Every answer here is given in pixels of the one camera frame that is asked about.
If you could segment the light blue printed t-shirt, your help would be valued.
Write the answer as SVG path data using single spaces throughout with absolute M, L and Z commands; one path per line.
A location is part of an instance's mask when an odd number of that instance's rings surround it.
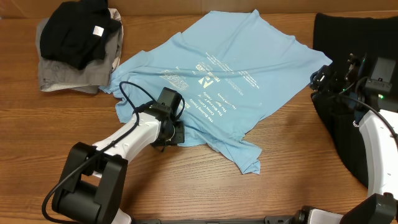
M 163 88 L 185 100 L 186 146 L 207 144 L 243 174 L 258 174 L 261 148 L 244 140 L 262 119 L 305 88 L 330 59 L 277 30 L 257 11 L 212 11 L 164 44 L 121 64 L 103 91 L 119 99 L 121 122 L 132 106 Z

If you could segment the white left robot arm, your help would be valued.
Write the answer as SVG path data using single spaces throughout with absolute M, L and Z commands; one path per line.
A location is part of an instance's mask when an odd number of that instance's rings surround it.
M 184 142 L 184 100 L 150 101 L 135 108 L 131 120 L 93 145 L 76 143 L 58 184 L 46 198 L 65 223 L 132 223 L 120 208 L 127 167 L 148 145 Z

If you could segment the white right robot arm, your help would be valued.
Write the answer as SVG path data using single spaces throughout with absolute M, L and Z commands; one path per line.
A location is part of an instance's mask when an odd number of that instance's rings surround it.
M 302 207 L 286 223 L 392 223 L 397 220 L 397 61 L 349 55 L 343 78 L 329 66 L 312 75 L 311 89 L 354 111 L 366 150 L 368 196 L 344 215 Z

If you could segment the black garment at right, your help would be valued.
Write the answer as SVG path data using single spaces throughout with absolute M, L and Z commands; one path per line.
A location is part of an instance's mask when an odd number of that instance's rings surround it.
M 397 111 L 397 18 L 333 17 L 318 13 L 313 49 L 332 63 L 311 76 L 314 107 L 345 167 L 368 185 L 363 137 L 369 111 Z

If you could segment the grey folded shorts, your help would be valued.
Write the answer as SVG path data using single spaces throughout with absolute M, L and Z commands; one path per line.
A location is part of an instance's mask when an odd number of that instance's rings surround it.
M 39 54 L 38 77 L 42 91 L 74 89 L 96 94 L 100 86 L 107 86 L 111 75 L 111 64 L 105 55 L 103 60 L 93 60 L 79 70 L 65 62 L 48 60 L 40 54 L 40 35 L 49 18 L 37 26 L 36 47 Z

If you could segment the white folded garment under stack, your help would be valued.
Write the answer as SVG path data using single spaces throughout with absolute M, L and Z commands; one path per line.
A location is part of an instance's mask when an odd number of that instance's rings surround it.
M 115 8 L 109 8 L 110 17 L 112 20 L 121 21 L 121 15 Z M 120 28 L 109 35 L 108 42 L 106 43 L 106 56 L 111 64 L 111 72 L 119 67 L 121 60 L 121 52 L 123 46 L 124 28 L 121 24 Z

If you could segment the black folded garment on stack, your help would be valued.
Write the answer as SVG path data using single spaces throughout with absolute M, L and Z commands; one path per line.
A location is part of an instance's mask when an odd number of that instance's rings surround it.
M 67 1 L 53 12 L 40 35 L 40 54 L 79 70 L 103 60 L 109 36 L 121 28 L 106 0 Z

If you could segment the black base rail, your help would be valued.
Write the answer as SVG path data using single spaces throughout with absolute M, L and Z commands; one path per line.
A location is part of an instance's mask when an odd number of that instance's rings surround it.
M 222 219 L 222 220 L 160 220 L 132 219 L 132 224 L 291 224 L 294 220 L 293 216 L 268 216 L 260 219 Z

